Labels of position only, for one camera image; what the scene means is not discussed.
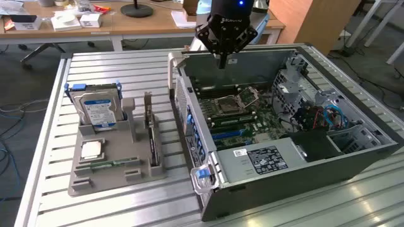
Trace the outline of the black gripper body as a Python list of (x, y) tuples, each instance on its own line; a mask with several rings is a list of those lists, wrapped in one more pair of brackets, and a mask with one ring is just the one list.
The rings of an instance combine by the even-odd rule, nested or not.
[(251, 26), (251, 12), (254, 1), (251, 0), (214, 0), (209, 25), (219, 40), (221, 49), (223, 50), (223, 34), (227, 30), (239, 27), (246, 30)]

